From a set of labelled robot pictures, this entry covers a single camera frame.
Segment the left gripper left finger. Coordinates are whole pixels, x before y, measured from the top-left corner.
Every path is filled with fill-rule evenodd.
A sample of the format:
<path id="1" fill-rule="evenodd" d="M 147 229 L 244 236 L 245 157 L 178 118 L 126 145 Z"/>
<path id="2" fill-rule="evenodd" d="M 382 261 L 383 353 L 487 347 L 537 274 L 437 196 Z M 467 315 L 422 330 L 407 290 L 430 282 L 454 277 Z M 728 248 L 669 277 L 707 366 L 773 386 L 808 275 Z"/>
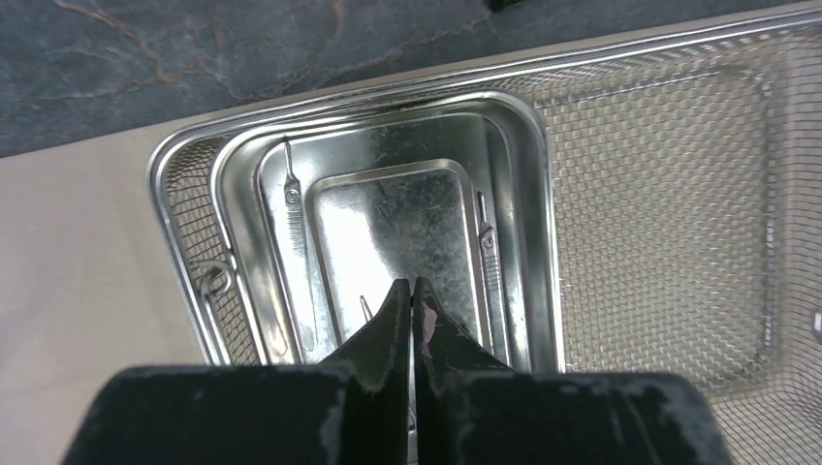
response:
<path id="1" fill-rule="evenodd" d="M 136 366 L 97 393 L 67 464 L 402 464 L 411 292 L 320 362 Z"/>

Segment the wire mesh steel basket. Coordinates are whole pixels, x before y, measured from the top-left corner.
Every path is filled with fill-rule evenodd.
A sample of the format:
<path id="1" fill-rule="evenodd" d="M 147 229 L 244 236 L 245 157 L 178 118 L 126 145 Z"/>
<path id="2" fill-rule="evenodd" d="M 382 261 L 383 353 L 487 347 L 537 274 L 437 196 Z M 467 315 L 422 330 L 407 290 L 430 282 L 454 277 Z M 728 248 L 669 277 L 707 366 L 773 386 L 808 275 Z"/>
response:
<path id="1" fill-rule="evenodd" d="M 264 363 L 209 180 L 258 125 L 480 90 L 550 151 L 564 368 L 663 371 L 739 464 L 821 460 L 821 7 L 400 78 L 185 128 L 147 182 L 205 358 Z"/>

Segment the stainless steel tray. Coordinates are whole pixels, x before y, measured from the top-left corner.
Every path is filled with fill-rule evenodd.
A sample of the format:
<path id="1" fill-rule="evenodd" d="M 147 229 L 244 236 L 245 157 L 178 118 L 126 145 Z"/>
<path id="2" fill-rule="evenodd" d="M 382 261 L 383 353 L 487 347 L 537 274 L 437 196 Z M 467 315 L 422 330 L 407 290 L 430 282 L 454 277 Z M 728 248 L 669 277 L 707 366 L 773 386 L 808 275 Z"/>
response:
<path id="1" fill-rule="evenodd" d="M 317 347 L 300 345 L 285 265 L 284 143 L 302 188 Z M 550 151 L 534 107 L 480 90 L 258 125 L 218 152 L 209 192 L 264 363 L 313 363 L 397 279 L 428 279 L 492 352 L 476 193 L 499 250 L 510 366 L 564 368 Z"/>

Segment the beige cloth wrap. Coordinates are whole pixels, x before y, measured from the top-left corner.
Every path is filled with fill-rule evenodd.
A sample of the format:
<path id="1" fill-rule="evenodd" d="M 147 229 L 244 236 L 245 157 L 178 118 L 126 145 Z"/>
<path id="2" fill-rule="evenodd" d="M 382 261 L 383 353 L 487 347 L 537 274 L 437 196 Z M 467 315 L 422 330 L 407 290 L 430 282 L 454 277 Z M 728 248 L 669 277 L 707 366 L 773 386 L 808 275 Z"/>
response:
<path id="1" fill-rule="evenodd" d="M 143 128 L 1 162 L 1 460 L 56 464 L 98 389 L 203 355 L 145 170 Z"/>

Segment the steel hemostat clamp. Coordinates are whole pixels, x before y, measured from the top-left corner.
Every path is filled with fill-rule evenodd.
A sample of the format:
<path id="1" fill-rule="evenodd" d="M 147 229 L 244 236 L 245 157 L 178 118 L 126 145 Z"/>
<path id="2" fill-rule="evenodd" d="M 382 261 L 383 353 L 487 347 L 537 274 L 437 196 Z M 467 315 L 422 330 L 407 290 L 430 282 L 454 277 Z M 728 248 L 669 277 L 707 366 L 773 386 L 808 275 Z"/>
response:
<path id="1" fill-rule="evenodd" d="M 364 314 L 364 320 L 366 323 L 368 323 L 373 318 L 373 313 L 370 310 L 370 307 L 363 295 L 359 297 L 359 303 Z"/>

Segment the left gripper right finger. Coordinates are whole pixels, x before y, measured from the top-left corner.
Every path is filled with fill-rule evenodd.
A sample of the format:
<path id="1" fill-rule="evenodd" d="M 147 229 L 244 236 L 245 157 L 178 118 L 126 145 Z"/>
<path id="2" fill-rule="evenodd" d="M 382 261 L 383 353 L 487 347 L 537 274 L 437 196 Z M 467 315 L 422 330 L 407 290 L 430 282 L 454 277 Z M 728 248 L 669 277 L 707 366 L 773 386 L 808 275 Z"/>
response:
<path id="1" fill-rule="evenodd" d="M 670 373 L 521 373 L 444 310 L 412 296 L 424 464 L 728 464 L 704 396 Z"/>

